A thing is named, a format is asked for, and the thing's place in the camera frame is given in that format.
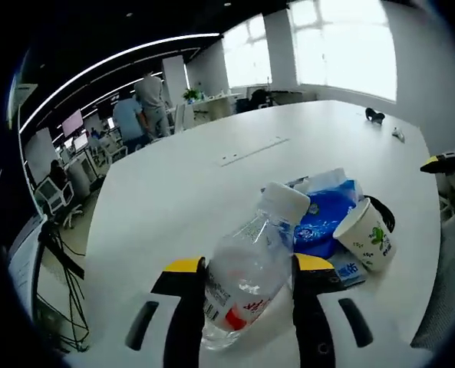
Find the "bright window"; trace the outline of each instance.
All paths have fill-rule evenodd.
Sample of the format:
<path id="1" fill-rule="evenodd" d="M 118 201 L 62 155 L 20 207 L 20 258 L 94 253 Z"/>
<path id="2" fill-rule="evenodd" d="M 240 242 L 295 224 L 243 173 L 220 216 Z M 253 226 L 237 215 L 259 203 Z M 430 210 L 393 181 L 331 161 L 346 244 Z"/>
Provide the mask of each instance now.
<path id="1" fill-rule="evenodd" d="M 257 15 L 224 34 L 224 61 L 229 87 L 272 82 L 265 22 Z"/>
<path id="2" fill-rule="evenodd" d="M 289 14 L 299 84 L 396 100 L 394 42 L 379 0 L 303 0 Z"/>

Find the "ceiling light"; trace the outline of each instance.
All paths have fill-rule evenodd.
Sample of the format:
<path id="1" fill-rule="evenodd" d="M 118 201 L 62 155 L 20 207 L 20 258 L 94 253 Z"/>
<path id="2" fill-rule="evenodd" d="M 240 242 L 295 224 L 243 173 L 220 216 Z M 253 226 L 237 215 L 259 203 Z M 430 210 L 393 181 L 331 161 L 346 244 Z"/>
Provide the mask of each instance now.
<path id="1" fill-rule="evenodd" d="M 63 133 L 60 133 L 60 135 L 59 135 L 57 138 L 55 138 L 54 140 L 52 140 L 51 142 L 52 142 L 52 143 L 55 143 L 55 140 L 57 140 L 58 138 L 60 138 L 60 137 L 63 136 L 63 135 L 64 135 Z"/>
<path id="2" fill-rule="evenodd" d="M 110 94 L 114 94 L 117 90 L 120 90 L 121 88 L 126 87 L 126 86 L 130 86 L 131 84 L 134 84 L 134 83 L 136 83 L 136 82 L 138 82 L 138 81 L 141 81 L 141 80 L 143 80 L 143 78 L 138 78 L 138 79 L 136 79 L 136 80 L 134 80 L 134 81 L 132 81 L 132 82 L 130 82 L 130 83 L 124 84 L 123 86 L 118 87 L 118 88 L 112 90 L 111 92 L 108 92 L 107 94 L 104 94 L 103 96 L 97 98 L 96 100 L 94 100 L 94 101 L 92 101 L 91 103 L 88 103 L 86 106 L 82 107 L 82 108 L 81 108 L 81 111 L 87 109 L 89 106 L 95 104 L 96 102 L 98 102 L 98 101 L 101 100 L 102 98 L 105 98 L 106 96 L 109 96 Z"/>
<path id="3" fill-rule="evenodd" d="M 35 118 L 36 114 L 41 111 L 43 107 L 45 107 L 51 100 L 54 99 L 54 97 L 59 94 L 60 92 L 63 91 L 66 87 L 70 86 L 72 83 L 74 83 L 77 79 L 82 77 L 83 75 L 89 73 L 90 71 L 96 69 L 97 67 L 100 67 L 103 64 L 106 64 L 108 61 L 112 61 L 116 58 L 119 58 L 120 56 L 123 56 L 125 54 L 129 54 L 130 52 L 134 52 L 136 50 L 140 50 L 141 48 L 148 48 L 150 46 L 154 46 L 156 44 L 163 44 L 166 42 L 172 42 L 172 41 L 180 41 L 180 40 L 187 40 L 191 38 L 205 38 L 205 37 L 218 37 L 220 36 L 220 33 L 200 33 L 200 34 L 186 34 L 184 36 L 176 36 L 176 37 L 171 37 L 171 38 L 164 38 L 163 40 L 157 40 L 157 41 L 152 41 L 148 42 L 146 44 L 140 44 L 138 46 L 135 46 L 134 48 L 129 48 L 128 50 L 124 50 L 122 52 L 119 52 L 118 54 L 112 55 L 110 57 L 107 57 L 106 59 L 103 59 L 99 62 L 97 62 L 94 65 L 91 65 L 87 69 L 84 69 L 82 72 L 79 74 L 73 76 L 71 79 L 67 80 L 64 84 L 62 84 L 53 94 L 47 97 L 46 100 L 44 100 L 40 106 L 36 108 L 35 111 L 29 116 L 29 118 L 26 120 L 25 124 L 21 127 L 19 130 L 19 133 L 22 133 L 24 129 L 28 126 L 28 124 Z"/>
<path id="4" fill-rule="evenodd" d="M 82 117 L 82 120 L 84 120 L 86 117 L 89 117 L 90 115 L 92 115 L 96 111 L 97 111 L 97 109 L 92 110 L 89 114 L 87 114 L 86 116 Z"/>

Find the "white paper cup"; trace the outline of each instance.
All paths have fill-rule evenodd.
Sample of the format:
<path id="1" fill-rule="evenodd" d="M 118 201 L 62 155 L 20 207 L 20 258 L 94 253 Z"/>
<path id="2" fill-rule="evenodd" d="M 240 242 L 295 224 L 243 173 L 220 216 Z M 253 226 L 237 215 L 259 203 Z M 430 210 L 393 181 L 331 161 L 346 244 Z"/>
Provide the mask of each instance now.
<path id="1" fill-rule="evenodd" d="M 389 230 L 369 198 L 359 202 L 343 218 L 333 238 L 372 271 L 384 269 L 396 253 Z"/>

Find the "bottle cap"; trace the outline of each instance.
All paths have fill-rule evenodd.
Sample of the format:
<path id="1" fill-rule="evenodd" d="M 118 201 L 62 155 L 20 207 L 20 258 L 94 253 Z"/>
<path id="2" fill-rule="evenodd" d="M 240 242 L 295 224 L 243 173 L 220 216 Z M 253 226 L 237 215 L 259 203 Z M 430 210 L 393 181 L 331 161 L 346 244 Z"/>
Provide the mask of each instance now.
<path id="1" fill-rule="evenodd" d="M 310 204 L 311 199 L 306 195 L 283 184 L 270 182 L 262 194 L 258 208 L 297 225 Z"/>

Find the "small black object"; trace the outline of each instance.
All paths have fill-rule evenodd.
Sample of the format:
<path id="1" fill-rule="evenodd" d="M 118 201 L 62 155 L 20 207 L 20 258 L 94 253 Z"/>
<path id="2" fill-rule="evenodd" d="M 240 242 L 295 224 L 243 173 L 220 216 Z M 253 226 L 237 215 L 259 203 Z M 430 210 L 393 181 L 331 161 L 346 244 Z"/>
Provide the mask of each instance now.
<path id="1" fill-rule="evenodd" d="M 386 224 L 389 232 L 393 232 L 394 226 L 396 225 L 396 219 L 394 218 L 393 212 L 380 200 L 370 195 L 365 195 L 365 198 L 369 198 L 371 200 L 372 205 L 379 211 L 382 216 L 382 220 L 384 224 Z"/>
<path id="2" fill-rule="evenodd" d="M 367 120 L 377 124 L 382 124 L 382 120 L 386 117 L 383 113 L 376 113 L 375 110 L 370 107 L 365 109 L 365 116 L 367 117 Z"/>

